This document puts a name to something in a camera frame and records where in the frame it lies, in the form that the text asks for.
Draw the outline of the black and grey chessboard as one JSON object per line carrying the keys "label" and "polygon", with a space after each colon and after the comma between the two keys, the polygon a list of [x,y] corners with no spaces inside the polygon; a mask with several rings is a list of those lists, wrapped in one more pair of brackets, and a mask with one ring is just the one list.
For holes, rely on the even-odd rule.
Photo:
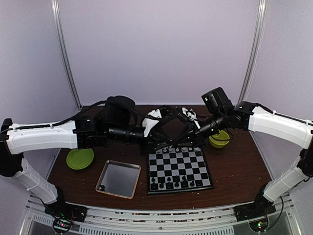
{"label": "black and grey chessboard", "polygon": [[[189,151],[188,147],[186,147],[186,150],[182,151],[181,148],[167,147],[148,155],[148,194],[167,194],[214,188],[203,149],[199,148],[198,151],[195,151],[193,147],[193,150]],[[181,187],[183,175],[186,176],[188,181],[187,188]],[[151,184],[153,183],[151,179],[153,177],[156,179],[154,183],[158,184],[157,190],[151,190]],[[163,178],[163,189],[159,188],[159,177]],[[170,182],[166,182],[167,177],[171,178]],[[173,177],[177,177],[178,180],[174,182]],[[196,185],[197,180],[202,180],[202,186]],[[193,187],[190,186],[192,181],[195,182]],[[167,183],[171,184],[171,189],[166,188]]]}

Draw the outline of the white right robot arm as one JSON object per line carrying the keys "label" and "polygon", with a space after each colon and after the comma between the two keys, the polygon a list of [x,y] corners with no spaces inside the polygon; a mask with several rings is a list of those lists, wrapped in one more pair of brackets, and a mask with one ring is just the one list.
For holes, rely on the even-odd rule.
{"label": "white right robot arm", "polygon": [[211,114],[198,120],[194,111],[181,108],[178,117],[187,123],[182,135],[175,141],[179,146],[202,146],[204,140],[219,131],[233,128],[260,132],[292,142],[302,148],[298,161],[279,178],[261,187],[253,203],[235,207],[236,212],[247,210],[261,216],[271,210],[273,202],[282,194],[313,176],[313,123],[272,111],[260,103],[242,101],[233,105],[221,87],[202,99]]}

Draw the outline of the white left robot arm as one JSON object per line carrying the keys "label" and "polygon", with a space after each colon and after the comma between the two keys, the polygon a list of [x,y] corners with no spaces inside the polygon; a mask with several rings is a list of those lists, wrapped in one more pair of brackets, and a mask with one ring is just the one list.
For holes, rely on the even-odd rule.
{"label": "white left robot arm", "polygon": [[135,143],[142,148],[155,146],[151,133],[162,121],[168,121],[165,106],[142,114],[135,102],[125,96],[110,96],[59,122],[16,124],[6,118],[0,129],[0,174],[15,178],[59,217],[70,213],[63,191],[43,179],[24,157],[32,150],[65,148],[89,149],[106,146],[110,141]]}

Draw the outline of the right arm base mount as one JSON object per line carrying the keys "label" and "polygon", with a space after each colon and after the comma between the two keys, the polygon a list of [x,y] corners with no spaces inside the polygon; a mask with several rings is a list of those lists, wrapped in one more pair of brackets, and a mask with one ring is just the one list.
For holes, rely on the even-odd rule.
{"label": "right arm base mount", "polygon": [[248,221],[249,227],[256,233],[265,232],[269,228],[271,213],[276,212],[275,206],[262,206],[255,203],[234,207],[234,213],[238,222]]}

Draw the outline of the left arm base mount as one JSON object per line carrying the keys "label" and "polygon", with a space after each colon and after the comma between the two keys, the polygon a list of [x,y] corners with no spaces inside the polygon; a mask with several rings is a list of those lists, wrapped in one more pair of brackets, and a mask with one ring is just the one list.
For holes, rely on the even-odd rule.
{"label": "left arm base mount", "polygon": [[83,206],[65,204],[65,207],[44,204],[45,213],[51,215],[54,220],[52,228],[57,234],[64,234],[71,230],[74,222],[84,222],[87,208]]}

